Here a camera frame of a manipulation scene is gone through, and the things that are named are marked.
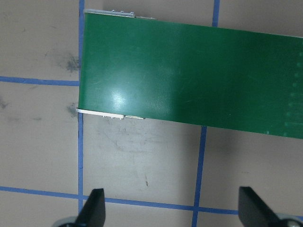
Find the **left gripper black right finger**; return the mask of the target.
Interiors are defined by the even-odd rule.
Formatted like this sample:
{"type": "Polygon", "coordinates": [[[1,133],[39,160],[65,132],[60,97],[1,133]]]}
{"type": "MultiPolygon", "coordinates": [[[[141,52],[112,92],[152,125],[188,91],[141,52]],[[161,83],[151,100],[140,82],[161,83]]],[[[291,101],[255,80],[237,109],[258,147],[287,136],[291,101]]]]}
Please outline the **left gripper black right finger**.
{"type": "Polygon", "coordinates": [[[238,216],[244,227],[278,227],[281,219],[251,187],[239,187],[238,216]]]}

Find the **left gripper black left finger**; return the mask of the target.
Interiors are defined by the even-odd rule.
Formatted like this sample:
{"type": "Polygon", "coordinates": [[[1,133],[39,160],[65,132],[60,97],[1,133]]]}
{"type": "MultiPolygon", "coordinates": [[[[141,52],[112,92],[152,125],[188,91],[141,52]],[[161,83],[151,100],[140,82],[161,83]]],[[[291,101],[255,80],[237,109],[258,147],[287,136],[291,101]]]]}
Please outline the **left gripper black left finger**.
{"type": "Polygon", "coordinates": [[[93,189],[75,220],[77,227],[103,227],[106,220],[104,189],[93,189]]]}

